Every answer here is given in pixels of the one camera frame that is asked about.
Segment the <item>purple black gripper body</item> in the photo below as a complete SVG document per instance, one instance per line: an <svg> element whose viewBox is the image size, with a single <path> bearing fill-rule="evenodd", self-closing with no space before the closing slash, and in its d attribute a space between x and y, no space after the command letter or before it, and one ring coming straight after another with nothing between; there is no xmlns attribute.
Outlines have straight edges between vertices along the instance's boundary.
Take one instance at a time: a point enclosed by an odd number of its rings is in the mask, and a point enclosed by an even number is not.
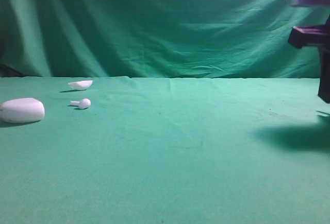
<svg viewBox="0 0 330 224"><path fill-rule="evenodd" d="M288 0L292 7L299 8L328 8L329 0ZM329 21L321 25L294 26L288 43L301 49L305 46L329 46Z"/></svg>

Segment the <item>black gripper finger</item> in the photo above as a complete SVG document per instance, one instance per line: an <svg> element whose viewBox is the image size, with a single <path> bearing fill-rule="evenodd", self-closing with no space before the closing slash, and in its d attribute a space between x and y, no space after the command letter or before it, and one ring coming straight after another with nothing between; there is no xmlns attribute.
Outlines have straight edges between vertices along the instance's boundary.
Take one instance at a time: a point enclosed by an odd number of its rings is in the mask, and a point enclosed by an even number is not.
<svg viewBox="0 0 330 224"><path fill-rule="evenodd" d="M319 47L320 56L320 82L318 96L325 102L329 103L329 50Z"/></svg>

